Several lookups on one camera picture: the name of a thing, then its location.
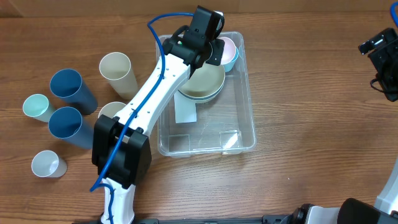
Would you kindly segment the pink small cup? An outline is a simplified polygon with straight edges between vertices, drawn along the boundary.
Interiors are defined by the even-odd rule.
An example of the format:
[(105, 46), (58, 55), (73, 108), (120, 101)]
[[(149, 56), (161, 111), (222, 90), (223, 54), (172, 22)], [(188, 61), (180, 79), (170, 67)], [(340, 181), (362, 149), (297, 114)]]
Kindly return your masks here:
[(228, 37), (220, 37), (219, 40), (224, 41), (224, 49), (221, 57), (221, 64), (226, 65), (230, 63), (236, 55), (235, 43)]

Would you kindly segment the light blue small cup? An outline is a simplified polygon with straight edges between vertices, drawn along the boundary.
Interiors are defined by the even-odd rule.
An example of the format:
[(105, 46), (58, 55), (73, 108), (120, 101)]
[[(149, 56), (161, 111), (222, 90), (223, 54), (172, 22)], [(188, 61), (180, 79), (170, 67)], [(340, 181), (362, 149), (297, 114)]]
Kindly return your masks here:
[(236, 48), (235, 48), (235, 55), (234, 55), (234, 58), (233, 58), (230, 62), (228, 62), (228, 63), (226, 63), (226, 64), (223, 65), (225, 72), (230, 72), (230, 71), (233, 69), (234, 64), (236, 63), (238, 57), (239, 57), (239, 50), (238, 50), (238, 48), (236, 47)]

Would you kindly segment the cream bowl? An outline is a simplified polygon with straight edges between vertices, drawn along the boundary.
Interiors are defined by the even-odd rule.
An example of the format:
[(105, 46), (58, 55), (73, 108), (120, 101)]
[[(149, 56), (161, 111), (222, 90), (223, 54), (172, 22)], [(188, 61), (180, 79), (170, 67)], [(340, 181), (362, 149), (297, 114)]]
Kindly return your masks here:
[(205, 63), (194, 71), (179, 91), (192, 98), (204, 98), (216, 93), (224, 83), (224, 79), (225, 70), (222, 65)]

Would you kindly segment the dark blue bowl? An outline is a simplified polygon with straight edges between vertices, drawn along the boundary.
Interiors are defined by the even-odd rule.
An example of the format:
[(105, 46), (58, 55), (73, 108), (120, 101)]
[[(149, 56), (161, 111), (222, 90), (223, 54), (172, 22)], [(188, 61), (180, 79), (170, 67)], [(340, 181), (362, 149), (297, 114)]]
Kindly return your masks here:
[(224, 85), (212, 86), (183, 86), (178, 92), (185, 98), (195, 103), (207, 103), (214, 99), (223, 89)]

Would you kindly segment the cream tall cup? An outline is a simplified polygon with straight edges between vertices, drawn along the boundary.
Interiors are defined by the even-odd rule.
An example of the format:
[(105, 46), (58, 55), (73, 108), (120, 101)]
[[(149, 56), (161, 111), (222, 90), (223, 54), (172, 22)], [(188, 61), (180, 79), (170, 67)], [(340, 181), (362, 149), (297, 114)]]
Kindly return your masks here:
[(114, 101), (104, 105), (101, 110), (99, 111), (98, 118), (101, 115), (105, 115), (109, 118), (113, 118), (117, 112), (121, 111), (126, 106), (125, 103)]
[(99, 71), (121, 98), (131, 100), (139, 91), (131, 61), (124, 53), (105, 55), (99, 63)]

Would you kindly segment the dark blue tall cup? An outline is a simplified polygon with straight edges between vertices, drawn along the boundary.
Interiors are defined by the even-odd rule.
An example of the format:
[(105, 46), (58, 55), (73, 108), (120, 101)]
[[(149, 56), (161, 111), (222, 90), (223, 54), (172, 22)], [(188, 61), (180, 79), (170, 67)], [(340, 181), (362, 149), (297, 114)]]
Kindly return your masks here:
[(63, 141), (90, 150), (94, 131), (81, 113), (70, 106), (57, 109), (49, 120), (50, 133)]
[(94, 94), (74, 69), (65, 68), (55, 73), (50, 80), (50, 91), (83, 115), (94, 113), (98, 107)]

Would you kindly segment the mint green small cup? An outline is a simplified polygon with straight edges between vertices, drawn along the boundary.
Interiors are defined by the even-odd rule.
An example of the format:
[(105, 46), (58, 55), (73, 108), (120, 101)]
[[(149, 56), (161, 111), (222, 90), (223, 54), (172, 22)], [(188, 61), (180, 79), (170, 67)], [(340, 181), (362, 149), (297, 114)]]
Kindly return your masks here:
[(30, 95), (23, 103), (22, 110), (28, 117), (48, 123), (55, 112), (49, 99), (43, 94)]

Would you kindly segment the grey small cup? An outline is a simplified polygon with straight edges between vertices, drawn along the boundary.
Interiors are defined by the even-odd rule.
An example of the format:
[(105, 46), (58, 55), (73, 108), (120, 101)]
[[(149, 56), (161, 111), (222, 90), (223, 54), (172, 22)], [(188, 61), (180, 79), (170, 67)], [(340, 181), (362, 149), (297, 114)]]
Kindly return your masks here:
[(45, 150), (33, 158), (31, 170), (37, 177), (57, 178), (66, 173), (67, 163), (55, 152)]

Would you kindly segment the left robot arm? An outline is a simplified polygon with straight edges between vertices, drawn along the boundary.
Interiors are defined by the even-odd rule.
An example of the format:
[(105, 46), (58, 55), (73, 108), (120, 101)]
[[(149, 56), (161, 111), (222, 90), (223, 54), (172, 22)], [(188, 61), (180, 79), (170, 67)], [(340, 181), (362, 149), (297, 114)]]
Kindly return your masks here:
[(99, 223), (133, 223), (135, 188), (152, 161), (149, 136), (158, 117), (195, 70), (204, 63), (221, 63), (223, 13), (198, 6), (190, 17), (190, 25), (164, 41), (154, 35), (160, 57), (150, 77), (113, 118), (101, 115), (96, 120), (91, 161), (98, 179), (90, 190), (104, 188)]

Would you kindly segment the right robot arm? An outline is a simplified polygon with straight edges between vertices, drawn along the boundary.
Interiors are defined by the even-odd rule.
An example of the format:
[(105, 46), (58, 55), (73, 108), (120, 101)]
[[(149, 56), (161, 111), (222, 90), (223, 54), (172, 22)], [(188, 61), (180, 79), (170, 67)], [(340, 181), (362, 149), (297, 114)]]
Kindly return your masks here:
[[(376, 69), (370, 86), (391, 101), (397, 101), (397, 32), (387, 28), (358, 47), (367, 54)], [(355, 198), (346, 199), (340, 207), (325, 208), (303, 204), (281, 223), (397, 224), (397, 164), (374, 205)]]

